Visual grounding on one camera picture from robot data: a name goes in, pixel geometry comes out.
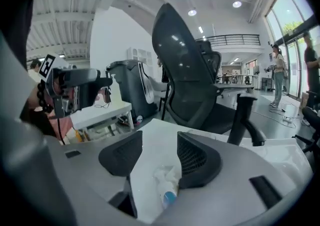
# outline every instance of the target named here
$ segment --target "white desk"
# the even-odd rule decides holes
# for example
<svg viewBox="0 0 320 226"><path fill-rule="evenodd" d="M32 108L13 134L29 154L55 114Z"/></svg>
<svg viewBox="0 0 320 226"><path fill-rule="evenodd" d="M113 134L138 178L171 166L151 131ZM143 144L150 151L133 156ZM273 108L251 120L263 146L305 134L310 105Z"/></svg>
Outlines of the white desk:
<svg viewBox="0 0 320 226"><path fill-rule="evenodd" d="M175 166L181 173L181 163L177 155L177 132L190 132L222 142L227 142L228 136L195 130L158 119L153 119L140 130L143 131L143 149L130 174L130 182L138 219L151 223L163 210L154 178L155 170L159 166ZM268 139L261 147L253 147L251 139L244 138L241 146L257 153L275 168L287 174L297 186L307 183L312 175L306 156L293 138Z"/></svg>
<svg viewBox="0 0 320 226"><path fill-rule="evenodd" d="M95 101L93 106L83 108L82 110L71 114L70 118L72 120L74 129L84 129L99 122L123 115L127 115L130 128L132 130L135 128L131 116L131 103L118 101L114 103L111 102L109 106L106 105L105 107L95 107L95 105L103 106L104 104L105 103L103 102L101 96L99 100Z"/></svg>

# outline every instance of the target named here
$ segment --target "floor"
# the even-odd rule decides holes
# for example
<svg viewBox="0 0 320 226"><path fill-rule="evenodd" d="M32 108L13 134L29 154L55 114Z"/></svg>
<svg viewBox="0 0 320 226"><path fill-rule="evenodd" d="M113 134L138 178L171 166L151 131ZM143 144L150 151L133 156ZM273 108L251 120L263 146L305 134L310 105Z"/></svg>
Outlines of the floor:
<svg viewBox="0 0 320 226"><path fill-rule="evenodd" d="M302 119L302 113L299 110L300 103L288 96L283 96L279 104L278 110L272 110L270 102L274 100L272 92L254 91L257 100L253 103L250 120L258 129L260 129L267 139L286 139L292 138L294 135L299 135L306 139L311 139L314 129L311 126L305 126ZM237 108L237 93L225 93L223 98L219 96L217 103L236 109ZM162 110L155 115L143 119L140 125L135 127L136 130L140 129L152 119L161 119ZM292 123L287 123L282 120L283 116L292 117ZM175 121L168 112L165 113L164 121L175 124ZM244 137L250 137L248 131L245 132ZM306 145L297 139L298 145L303 149ZM313 164L312 154L306 154L306 157Z"/></svg>

